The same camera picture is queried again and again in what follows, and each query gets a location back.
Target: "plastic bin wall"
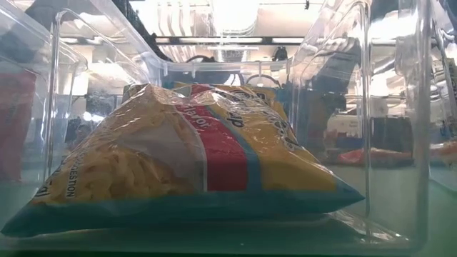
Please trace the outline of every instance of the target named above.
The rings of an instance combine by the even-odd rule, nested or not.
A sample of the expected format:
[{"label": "plastic bin wall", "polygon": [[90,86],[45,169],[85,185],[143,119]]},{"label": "plastic bin wall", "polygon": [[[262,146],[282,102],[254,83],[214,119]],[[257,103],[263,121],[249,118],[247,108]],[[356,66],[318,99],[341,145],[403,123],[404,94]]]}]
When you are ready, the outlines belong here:
[{"label": "plastic bin wall", "polygon": [[430,177],[445,188],[457,191],[456,173],[456,11],[452,3],[432,1],[433,8],[433,79],[437,103],[431,109]]},{"label": "plastic bin wall", "polygon": [[427,1],[399,1],[401,29],[379,36],[392,16],[376,16],[375,3],[324,4],[291,65],[291,120],[303,145],[365,193],[349,212],[394,231],[386,243],[415,248],[426,237],[430,14]]},{"label": "plastic bin wall", "polygon": [[50,34],[7,1],[0,2],[0,223],[6,222],[60,164],[71,103],[63,88],[85,60],[67,46],[50,87]]},{"label": "plastic bin wall", "polygon": [[[75,77],[73,90],[78,91],[73,94],[74,105],[86,101],[86,110],[78,115],[87,124],[96,125],[107,112],[102,111],[106,104],[101,102],[121,95],[123,86],[131,83],[149,81],[167,86],[174,81],[184,81],[269,86],[283,92],[284,108],[300,143],[358,189],[366,200],[317,222],[297,217],[292,221],[199,223],[193,229],[79,231],[24,240],[0,237],[0,246],[7,249],[332,255],[406,255],[417,250],[426,237],[430,6],[426,0],[400,0],[397,6],[398,17],[407,20],[408,26],[401,34],[385,39],[368,36],[370,28],[377,26],[371,20],[372,8],[378,7],[363,1],[327,1],[291,60],[254,64],[168,63],[149,50],[109,0],[83,3],[74,0],[68,1],[67,6],[56,7],[63,12],[62,22],[60,19],[54,22],[61,23],[53,30],[60,39],[54,38],[54,49],[66,44],[82,52],[86,47],[81,43],[84,41],[94,47],[89,54],[92,60],[88,60],[88,69]],[[79,30],[72,30],[69,21],[78,24]],[[97,69],[99,61],[113,64],[119,72],[114,76],[112,71]],[[383,93],[379,93],[381,86],[374,81],[382,81],[379,74],[387,70],[394,72],[400,86],[391,89],[385,80]],[[80,91],[81,85],[86,89]],[[98,100],[87,103],[91,97]],[[380,106],[388,110],[379,111]],[[76,117],[75,109],[71,110],[70,119]],[[348,127],[356,136],[351,138],[343,128],[333,127],[332,124],[341,122],[340,117],[351,120]],[[328,131],[330,127],[336,134],[344,133],[346,138],[326,136],[331,134],[328,132],[333,133]],[[392,143],[398,137],[387,137],[388,133],[384,133],[392,129],[405,131],[405,135],[411,131],[412,137],[394,146]],[[384,151],[379,155],[373,147]],[[353,151],[356,157],[341,157]],[[24,195],[25,190],[20,186],[9,183],[6,188],[10,196],[18,199],[5,203],[11,210],[0,212],[1,221],[31,198],[31,194]]]}]

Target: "red stripe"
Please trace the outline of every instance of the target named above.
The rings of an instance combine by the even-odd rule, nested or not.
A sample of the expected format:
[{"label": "red stripe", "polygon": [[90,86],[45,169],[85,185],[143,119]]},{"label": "red stripe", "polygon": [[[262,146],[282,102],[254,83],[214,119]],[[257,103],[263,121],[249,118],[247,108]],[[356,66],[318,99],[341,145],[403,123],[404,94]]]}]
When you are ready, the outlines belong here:
[{"label": "red stripe", "polygon": [[213,89],[213,87],[211,87],[210,85],[194,84],[194,85],[192,85],[191,95],[199,94],[201,92],[205,92],[210,89]]},{"label": "red stripe", "polygon": [[177,105],[176,109],[196,129],[204,145],[208,191],[246,190],[247,158],[230,130],[214,118],[205,106]]}]

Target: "red object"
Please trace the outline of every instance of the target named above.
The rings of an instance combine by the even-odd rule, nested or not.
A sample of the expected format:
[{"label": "red object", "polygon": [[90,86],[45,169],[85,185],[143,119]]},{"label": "red object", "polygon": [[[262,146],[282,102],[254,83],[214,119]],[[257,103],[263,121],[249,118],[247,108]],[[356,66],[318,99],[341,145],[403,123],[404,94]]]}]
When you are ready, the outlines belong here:
[{"label": "red object", "polygon": [[31,120],[35,75],[0,74],[0,181],[21,180],[21,157]]},{"label": "red object", "polygon": [[[192,87],[192,94],[211,89]],[[193,126],[205,148],[208,191],[245,191],[248,184],[248,161],[244,149],[223,123],[205,106],[176,105],[176,110]]]},{"label": "red object", "polygon": [[[395,163],[396,161],[411,160],[411,153],[401,153],[390,150],[372,148],[370,151],[372,161],[385,161]],[[365,161],[363,149],[342,153],[337,158],[339,163],[361,165]]]},{"label": "red object", "polygon": [[449,141],[432,145],[430,148],[430,157],[432,161],[441,160],[446,164],[457,162],[457,142]]}]

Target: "snack bag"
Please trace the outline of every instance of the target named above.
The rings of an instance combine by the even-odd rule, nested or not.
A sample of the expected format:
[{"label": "snack bag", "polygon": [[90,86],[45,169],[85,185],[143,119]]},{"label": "snack bag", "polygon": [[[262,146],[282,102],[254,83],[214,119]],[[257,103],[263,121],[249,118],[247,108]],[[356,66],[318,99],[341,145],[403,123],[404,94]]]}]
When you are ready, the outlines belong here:
[{"label": "snack bag", "polygon": [[136,84],[136,85],[127,85],[124,87],[124,93],[122,94],[122,103],[125,103],[132,96],[136,95],[140,90],[142,90],[147,84]]},{"label": "snack bag", "polygon": [[[163,87],[165,89],[171,89],[184,96],[189,96],[191,93],[192,86],[205,86],[207,84],[186,84],[182,82],[165,83]],[[256,98],[262,99],[266,105],[272,108],[274,111],[286,117],[284,110],[285,104],[285,92],[283,89],[278,88],[264,88],[259,86],[227,86],[227,85],[215,85],[211,84],[216,89],[227,91],[234,96],[240,96],[244,98]]]},{"label": "snack bag", "polygon": [[106,117],[3,228],[34,236],[326,213],[363,199],[264,100],[146,86]]}]

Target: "blue stripe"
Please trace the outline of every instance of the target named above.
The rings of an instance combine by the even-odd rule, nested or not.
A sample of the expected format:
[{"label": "blue stripe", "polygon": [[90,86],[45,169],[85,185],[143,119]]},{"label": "blue stripe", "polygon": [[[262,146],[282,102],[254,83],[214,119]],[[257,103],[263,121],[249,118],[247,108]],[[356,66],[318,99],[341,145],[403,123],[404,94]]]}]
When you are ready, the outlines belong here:
[{"label": "blue stripe", "polygon": [[230,132],[236,138],[236,141],[243,149],[244,154],[246,155],[246,159],[248,161],[248,185],[246,190],[263,190],[260,161],[258,159],[257,153],[251,148],[251,145],[244,139],[244,137],[238,133],[238,131],[236,131],[231,123],[213,111],[210,106],[205,107],[214,118],[218,119],[226,128],[230,130]]},{"label": "blue stripe", "polygon": [[187,221],[253,220],[304,213],[328,213],[363,200],[356,191],[206,192],[110,200],[97,203],[27,204],[1,232],[6,236],[35,236],[79,229],[144,227]]},{"label": "blue stripe", "polygon": [[162,83],[162,87],[164,89],[173,90],[174,89],[174,82],[163,82]]}]

